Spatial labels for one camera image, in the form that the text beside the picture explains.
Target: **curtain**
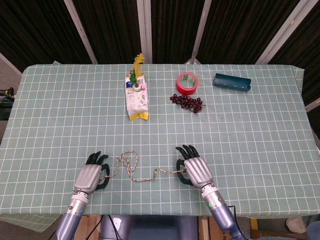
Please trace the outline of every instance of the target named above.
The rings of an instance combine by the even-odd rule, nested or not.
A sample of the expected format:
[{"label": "curtain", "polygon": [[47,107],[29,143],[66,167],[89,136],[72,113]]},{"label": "curtain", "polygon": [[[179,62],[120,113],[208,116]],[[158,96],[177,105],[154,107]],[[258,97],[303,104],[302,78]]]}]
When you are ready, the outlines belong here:
[{"label": "curtain", "polygon": [[213,0],[197,59],[255,64],[298,0]]},{"label": "curtain", "polygon": [[308,112],[308,118],[314,133],[320,139],[320,106]]},{"label": "curtain", "polygon": [[154,64],[184,64],[192,55],[204,0],[151,0]]},{"label": "curtain", "polygon": [[0,52],[20,71],[91,63],[63,0],[0,1]]},{"label": "curtain", "polygon": [[320,98],[320,1],[271,59],[270,64],[288,64],[305,69],[302,88],[304,104],[308,105]]},{"label": "curtain", "polygon": [[99,64],[131,64],[141,53],[137,0],[73,0]]}]

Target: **black fingertip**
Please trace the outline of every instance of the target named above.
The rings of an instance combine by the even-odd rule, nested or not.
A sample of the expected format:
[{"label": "black fingertip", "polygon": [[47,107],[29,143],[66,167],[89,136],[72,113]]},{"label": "black fingertip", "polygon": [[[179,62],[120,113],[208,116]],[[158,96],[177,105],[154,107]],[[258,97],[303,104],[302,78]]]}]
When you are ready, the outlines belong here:
[{"label": "black fingertip", "polygon": [[200,155],[194,146],[189,145],[189,148],[191,149],[191,151],[193,152],[193,154],[195,155],[196,158],[200,158]]},{"label": "black fingertip", "polygon": [[186,150],[186,152],[189,155],[189,158],[195,158],[196,156],[194,155],[194,153],[191,151],[191,149],[187,146],[187,145],[182,145],[182,147]]},{"label": "black fingertip", "polygon": [[176,170],[177,170],[177,171],[180,171],[180,165],[181,165],[181,166],[185,166],[185,160],[178,159],[178,160],[176,161]]},{"label": "black fingertip", "polygon": [[101,165],[106,158],[108,158],[108,155],[102,155],[99,160],[96,161],[96,164]]},{"label": "black fingertip", "polygon": [[92,163],[91,163],[91,164],[96,164],[97,159],[98,159],[100,153],[101,153],[101,151],[98,151],[98,152],[93,156],[93,159],[92,159]]},{"label": "black fingertip", "polygon": [[92,153],[92,154],[88,157],[88,159],[87,159],[86,162],[85,162],[86,165],[91,164],[91,160],[92,160],[92,158],[94,157],[95,154],[96,154],[96,153],[94,152],[94,153]]},{"label": "black fingertip", "polygon": [[177,150],[181,153],[182,157],[183,157],[185,160],[187,160],[187,159],[190,158],[190,157],[188,156],[188,154],[186,153],[186,151],[185,151],[182,147],[176,146],[175,149],[177,149]]}]

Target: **robotic hand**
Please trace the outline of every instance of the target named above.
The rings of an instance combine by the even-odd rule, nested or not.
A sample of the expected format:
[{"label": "robotic hand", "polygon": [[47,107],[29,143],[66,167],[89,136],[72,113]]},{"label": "robotic hand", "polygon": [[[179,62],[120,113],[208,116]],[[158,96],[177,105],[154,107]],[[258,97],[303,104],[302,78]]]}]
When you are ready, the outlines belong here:
[{"label": "robotic hand", "polygon": [[180,170],[180,166],[184,166],[189,179],[184,178],[181,172],[178,172],[179,180],[185,185],[201,189],[201,196],[223,232],[229,233],[233,240],[247,240],[218,188],[215,186],[214,178],[205,160],[199,156],[193,146],[182,146],[184,149],[182,147],[176,147],[176,149],[185,160],[178,159],[176,161],[176,169]]},{"label": "robotic hand", "polygon": [[58,240],[73,239],[87,206],[88,196],[96,190],[104,189],[109,182],[109,178],[107,177],[103,183],[98,184],[101,171],[106,170],[106,174],[110,175],[109,165],[106,163],[102,165],[104,159],[108,158],[108,155],[102,155],[98,159],[100,153],[100,151],[92,153],[81,168],[80,174],[74,184],[74,192],[70,204],[55,232]]}]

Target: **green grid tablecloth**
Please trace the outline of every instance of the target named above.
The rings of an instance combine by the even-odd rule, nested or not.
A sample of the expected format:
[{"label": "green grid tablecloth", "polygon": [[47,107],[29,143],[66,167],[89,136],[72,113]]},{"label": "green grid tablecloth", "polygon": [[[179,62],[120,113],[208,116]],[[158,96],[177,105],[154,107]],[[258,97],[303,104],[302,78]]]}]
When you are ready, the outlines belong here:
[{"label": "green grid tablecloth", "polygon": [[[319,213],[320,159],[301,98],[303,69],[288,65],[144,65],[149,119],[130,121],[125,76],[131,65],[35,65],[22,76],[0,147],[0,219],[43,231],[70,201],[87,157],[125,150],[140,156],[136,178],[174,170],[176,146],[204,157],[239,216]],[[169,100],[183,72],[199,78],[199,114]],[[251,79],[241,92],[212,86],[215,73]],[[194,187],[175,174],[130,181],[122,168],[89,198],[85,214],[209,215]]]}]

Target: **snack bag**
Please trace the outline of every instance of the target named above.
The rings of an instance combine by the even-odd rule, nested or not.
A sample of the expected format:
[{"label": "snack bag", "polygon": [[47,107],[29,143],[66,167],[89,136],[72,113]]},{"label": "snack bag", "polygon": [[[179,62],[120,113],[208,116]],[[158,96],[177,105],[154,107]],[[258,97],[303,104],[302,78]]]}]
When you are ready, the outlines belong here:
[{"label": "snack bag", "polygon": [[137,81],[139,88],[141,86],[140,91],[134,90],[135,86],[133,86],[129,77],[125,78],[126,110],[130,120],[137,118],[147,120],[149,116],[149,101],[145,76],[139,76]]},{"label": "snack bag", "polygon": [[134,58],[133,68],[125,78],[126,110],[130,120],[137,118],[148,119],[149,101],[145,74],[142,65],[145,57],[142,53]]}]

